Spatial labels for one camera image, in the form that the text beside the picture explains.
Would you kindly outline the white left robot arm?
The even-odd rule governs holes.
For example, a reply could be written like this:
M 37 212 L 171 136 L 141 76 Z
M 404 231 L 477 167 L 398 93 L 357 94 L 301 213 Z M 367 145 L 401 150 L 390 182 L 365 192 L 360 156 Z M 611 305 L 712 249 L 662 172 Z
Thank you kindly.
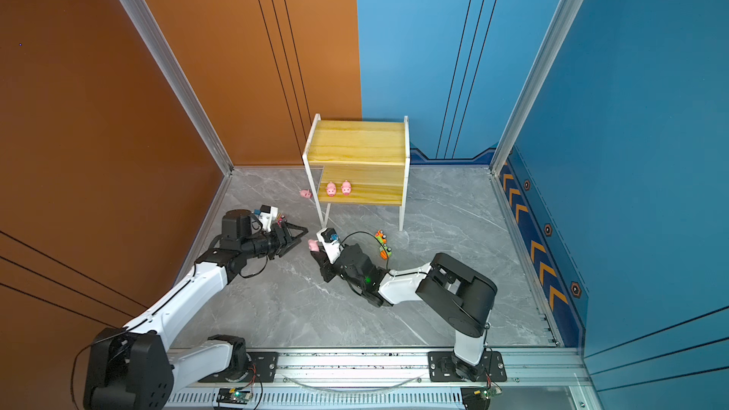
M 106 328 L 87 346 L 83 409 L 161 409 L 180 389 L 218 374 L 232 382 L 254 375 L 246 341 L 214 335 L 196 347 L 172 352 L 178 334 L 216 294 L 246 278 L 251 259 L 271 261 L 302 242 L 308 229 L 277 208 L 231 210 L 221 232 L 180 283 L 122 328 Z

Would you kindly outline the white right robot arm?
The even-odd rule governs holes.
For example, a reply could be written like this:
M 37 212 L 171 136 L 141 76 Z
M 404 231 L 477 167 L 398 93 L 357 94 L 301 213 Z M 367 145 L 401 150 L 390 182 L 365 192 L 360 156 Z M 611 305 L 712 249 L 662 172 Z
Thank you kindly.
M 494 281 L 444 252 L 419 268 L 393 271 L 375 265 L 358 244 L 311 240 L 309 251 L 325 281 L 342 278 L 375 307 L 425 303 L 456 332 L 452 361 L 461 376 L 474 381 L 483 370 Z

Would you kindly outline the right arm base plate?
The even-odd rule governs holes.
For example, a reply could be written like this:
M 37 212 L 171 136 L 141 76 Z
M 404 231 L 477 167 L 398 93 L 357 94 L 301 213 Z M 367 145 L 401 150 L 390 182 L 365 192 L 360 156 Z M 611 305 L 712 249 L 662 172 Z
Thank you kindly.
M 502 355 L 494 350 L 484 351 L 475 366 L 451 351 L 430 351 L 427 360 L 430 380 L 434 383 L 505 383 L 508 380 Z

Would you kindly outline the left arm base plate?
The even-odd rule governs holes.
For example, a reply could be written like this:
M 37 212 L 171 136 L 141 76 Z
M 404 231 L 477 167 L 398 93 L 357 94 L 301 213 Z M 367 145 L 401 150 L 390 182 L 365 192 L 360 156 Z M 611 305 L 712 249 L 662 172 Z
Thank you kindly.
M 273 383 L 279 354 L 275 351 L 254 351 L 247 353 L 245 366 L 241 370 L 213 373 L 200 383 Z

